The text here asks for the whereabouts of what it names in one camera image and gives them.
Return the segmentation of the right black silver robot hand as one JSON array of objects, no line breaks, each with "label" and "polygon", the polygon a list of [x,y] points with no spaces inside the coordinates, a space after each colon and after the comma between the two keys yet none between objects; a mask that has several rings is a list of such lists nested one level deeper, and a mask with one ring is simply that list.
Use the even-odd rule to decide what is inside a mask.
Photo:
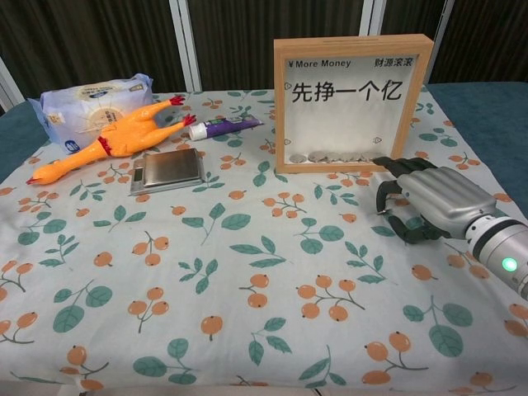
[{"label": "right black silver robot hand", "polygon": [[[493,219],[496,199],[467,177],[423,158],[378,157],[374,164],[387,169],[392,181],[383,181],[376,193],[376,210],[404,242],[420,243],[440,237],[465,239],[480,218]],[[410,229],[386,208],[389,195],[401,195],[422,217],[422,226]]]}]

